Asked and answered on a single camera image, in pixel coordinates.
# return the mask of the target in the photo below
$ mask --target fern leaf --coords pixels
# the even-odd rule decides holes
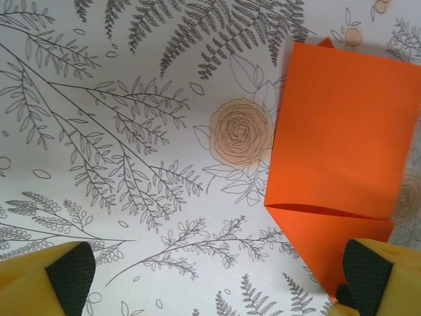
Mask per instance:
[[[328,301],[324,303],[324,305],[322,306],[323,310],[320,311],[320,313],[323,316],[328,316],[329,309],[331,308],[333,304],[334,304],[333,301],[328,297]]]
[[[249,275],[245,275],[242,277],[241,289],[244,290],[242,293],[245,298],[243,299],[243,302],[250,302],[245,306],[246,309],[250,309],[250,311],[247,312],[247,315],[259,315],[264,316],[266,313],[270,311],[276,304],[276,302],[270,302],[267,305],[263,307],[263,305],[266,303],[266,301],[269,299],[269,296],[263,296],[262,298],[262,292],[256,292],[256,288],[252,288],[252,284],[250,282]],[[274,311],[271,315],[277,316],[280,313],[282,313],[281,310]]]
[[[232,307],[222,297],[222,292],[218,291],[216,298],[216,314],[219,316],[237,316],[237,311],[233,311]]]
[[[179,12],[182,10],[180,4],[186,3],[185,0],[167,1]],[[134,20],[130,22],[132,27],[129,29],[129,46],[132,53],[136,51],[139,42],[143,41],[148,33],[152,33],[152,26],[156,28],[159,24],[166,23],[167,18],[173,18],[164,0],[139,0],[136,11],[139,14],[133,15]]]
[[[312,313],[316,311],[313,307],[307,307],[308,304],[313,300],[313,297],[308,298],[309,293],[304,292],[303,288],[297,285],[292,278],[290,278],[286,273],[283,273],[284,278],[287,280],[289,290],[291,291],[291,295],[293,296],[291,301],[291,311],[299,312],[301,314],[294,314],[294,316],[300,316],[307,313]]]
[[[34,192],[23,192],[22,195],[26,196],[27,198],[30,198],[36,203],[39,203],[42,206],[42,211],[45,211],[47,213],[54,215],[56,212],[59,212],[61,210],[61,206],[59,206],[56,202],[40,194]]]
[[[74,0],[76,14],[82,19],[82,22],[86,22],[86,8],[89,8],[91,4],[93,4],[93,0]]]
[[[105,9],[105,31],[109,39],[112,38],[112,28],[115,20],[118,19],[118,13],[123,12],[125,6],[131,5],[129,0],[108,0]]]
[[[161,76],[164,75],[168,67],[177,59],[181,53],[190,48],[190,44],[203,41],[203,35],[209,35],[211,30],[217,31],[215,19],[219,22],[223,30],[226,23],[231,20],[231,15],[226,4],[226,0],[200,0],[202,3],[188,3],[182,24],[174,31],[171,40],[165,47],[165,53],[161,59]]]

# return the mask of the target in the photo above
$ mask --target paper fold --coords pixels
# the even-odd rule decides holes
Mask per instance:
[[[421,68],[321,44],[294,45],[265,206],[334,297],[346,242],[393,229]]]

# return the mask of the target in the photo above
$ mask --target yellow object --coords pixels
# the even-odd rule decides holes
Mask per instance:
[[[329,310],[328,316],[360,316],[360,313],[356,309],[334,303]]]
[[[421,315],[421,251],[369,239],[356,241],[393,264],[376,316]],[[359,315],[356,309],[339,303],[328,313],[328,316]]]
[[[82,296],[86,299],[86,286],[89,283],[89,291],[94,271],[95,259],[86,242],[69,242],[2,261],[0,315],[77,315],[79,309],[82,312],[85,303],[83,301],[80,308],[78,301]],[[68,286],[67,293],[63,292],[66,290],[64,284]],[[74,285],[82,289],[82,293],[73,294]],[[76,306],[65,313],[64,306],[72,300]]]

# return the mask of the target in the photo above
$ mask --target line-drawn rose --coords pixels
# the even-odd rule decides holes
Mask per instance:
[[[401,184],[401,191],[393,215],[395,222],[407,223],[416,216],[420,193],[420,179],[417,176],[406,174]]]
[[[212,156],[235,169],[259,164],[265,149],[272,147],[274,125],[260,105],[235,99],[223,104],[210,123]]]

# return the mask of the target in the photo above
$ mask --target leaf drawing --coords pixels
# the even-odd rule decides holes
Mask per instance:
[[[200,84],[194,84],[193,82],[190,82],[190,88],[198,95],[205,94],[205,91],[203,90],[203,87]]]
[[[211,148],[211,129],[208,126],[194,126],[193,127],[197,140],[205,150]]]
[[[166,23],[167,18],[173,18],[171,8],[181,12],[181,5],[184,4],[185,0],[139,0],[137,14],[133,15],[134,20],[130,22],[130,51],[136,51],[139,42],[143,41],[148,33],[152,33],[152,27],[156,28],[159,24]]]
[[[250,309],[250,311],[247,312],[248,315],[277,316],[283,312],[279,309],[269,313],[276,302],[267,303],[269,296],[262,296],[262,292],[257,292],[256,288],[252,288],[253,285],[250,282],[249,275],[245,275],[242,278],[243,280],[241,281],[241,289],[244,292],[241,294],[245,297],[243,302],[247,303],[245,308]]]
[[[169,230],[166,236],[161,237],[165,246],[161,252],[123,269],[108,281],[107,286],[123,273],[138,265],[149,267],[152,271],[161,270],[163,267],[175,269],[181,275],[188,275],[191,280],[194,280],[199,276],[195,269],[195,263],[190,263],[187,257],[176,256],[179,250],[197,255],[219,257],[225,269],[233,267],[237,263],[239,255],[238,253],[233,253],[230,244],[237,244],[239,250],[246,251],[252,261],[264,261],[264,258],[268,256],[264,252],[265,246],[272,250],[276,246],[279,252],[298,258],[298,254],[292,245],[282,240],[284,234],[276,229],[261,230],[259,236],[249,235],[245,238],[241,237],[239,232],[242,231],[242,225],[246,222],[245,216],[241,216],[238,219],[225,220],[223,222],[224,226],[218,234],[210,233],[207,230],[207,224],[204,219],[178,223],[177,232]]]
[[[82,22],[86,22],[86,8],[93,4],[93,0],[74,0],[74,8],[76,14],[80,17]]]
[[[259,46],[267,45],[272,64],[278,64],[280,46],[288,34],[295,41],[305,41],[310,30],[302,26],[304,22],[302,0],[286,0],[285,3],[265,0],[235,0],[232,5],[232,23],[213,37],[212,44],[202,53],[204,63],[198,73],[202,79],[209,79],[212,72],[222,64],[227,55]]]
[[[297,285],[292,278],[290,278],[286,273],[282,273],[284,278],[287,280],[289,291],[293,296],[291,298],[291,311],[294,312],[292,316],[303,316],[307,313],[312,313],[316,311],[313,307],[308,307],[309,303],[313,300],[313,297],[309,297],[309,293],[305,292],[303,288]]]
[[[0,27],[26,36],[27,60],[0,43],[15,60],[8,64],[9,68],[0,70],[10,82],[0,91],[0,96],[10,99],[6,114],[16,115],[27,144],[36,142],[47,150],[49,143],[58,141],[69,147],[75,186],[86,187],[91,206],[98,205],[110,214],[113,206],[123,203],[123,211],[139,215],[139,221],[146,223],[149,230],[158,231],[161,221],[168,221],[171,214],[182,210],[186,195],[199,196],[203,190],[192,166],[179,168],[177,161],[156,166],[145,158],[158,152],[159,146],[169,144],[166,133],[170,128],[187,128],[183,111],[190,107],[182,97],[183,89],[171,91],[171,81],[161,86],[156,78],[144,81],[140,76],[131,84],[113,80],[94,88],[50,81],[39,73],[40,65],[50,65],[64,77],[73,73],[77,78],[92,77],[89,68],[94,70],[100,65],[87,52],[88,46],[79,48],[76,40],[62,43],[64,34],[56,36],[53,31],[35,33],[37,24],[20,22],[12,17],[14,14],[8,14]],[[25,14],[33,13],[22,11],[19,16]],[[54,21],[47,10],[38,15],[36,21],[41,27],[41,21]],[[73,90],[74,95],[87,93],[95,107],[88,111],[64,89]],[[51,92],[61,100],[58,105],[44,97]],[[62,110],[63,103],[70,112]],[[103,109],[111,115],[114,126],[104,124],[93,113],[104,113]],[[60,130],[58,135],[50,132],[55,128]],[[39,222],[47,225],[48,220],[40,218]]]
[[[215,298],[216,314],[219,316],[239,316],[237,311],[233,311],[232,306],[222,297],[222,292],[218,291]]]
[[[328,316],[329,310],[333,304],[333,301],[328,297],[328,301],[326,301],[322,306],[323,310],[320,311],[320,314],[323,316]]]
[[[395,27],[386,53],[400,61],[421,65],[421,28],[411,26],[403,18],[396,19]]]
[[[105,9],[105,30],[109,39],[112,38],[112,27],[115,24],[115,20],[118,19],[118,14],[124,11],[126,5],[131,5],[129,0],[107,1],[107,8]]]
[[[6,201],[9,216],[29,217],[31,228],[13,226],[0,221],[0,260],[54,246],[58,238],[89,242],[95,256],[96,265],[112,263],[124,257],[120,246],[129,240],[114,240],[90,234],[87,226],[94,220],[77,203],[64,200],[62,206],[45,196],[33,192],[23,192],[26,199]],[[0,219],[7,215],[0,208]]]

